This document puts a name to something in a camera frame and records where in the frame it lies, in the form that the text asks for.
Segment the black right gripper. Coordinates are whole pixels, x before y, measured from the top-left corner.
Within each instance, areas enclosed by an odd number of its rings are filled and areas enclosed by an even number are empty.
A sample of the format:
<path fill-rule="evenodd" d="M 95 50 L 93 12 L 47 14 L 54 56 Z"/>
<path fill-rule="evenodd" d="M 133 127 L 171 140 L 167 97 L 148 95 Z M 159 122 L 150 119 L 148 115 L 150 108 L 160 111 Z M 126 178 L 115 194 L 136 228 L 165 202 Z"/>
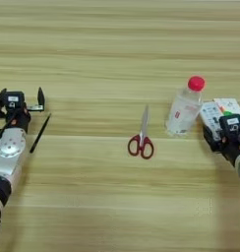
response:
<path fill-rule="evenodd" d="M 236 159 L 240 156 L 240 132 L 220 132 L 221 140 L 216 140 L 211 129 L 203 126 L 204 138 L 214 153 L 221 153 L 226 160 L 235 165 Z"/>

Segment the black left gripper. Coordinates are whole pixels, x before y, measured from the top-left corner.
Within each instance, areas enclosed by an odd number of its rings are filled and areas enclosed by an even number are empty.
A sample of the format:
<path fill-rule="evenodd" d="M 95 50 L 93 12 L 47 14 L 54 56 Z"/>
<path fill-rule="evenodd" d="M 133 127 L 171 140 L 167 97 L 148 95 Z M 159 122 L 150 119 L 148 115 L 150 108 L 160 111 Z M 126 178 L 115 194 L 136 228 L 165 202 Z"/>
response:
<path fill-rule="evenodd" d="M 2 111 L 4 107 L 4 96 L 6 89 L 0 92 L 0 119 L 5 117 L 6 124 L 5 129 L 8 128 L 21 128 L 27 132 L 31 120 L 30 114 L 32 112 L 42 112 L 45 106 L 45 97 L 41 87 L 38 88 L 37 101 L 38 105 L 26 105 L 24 104 L 21 108 L 11 108 L 7 110 L 7 113 Z"/>

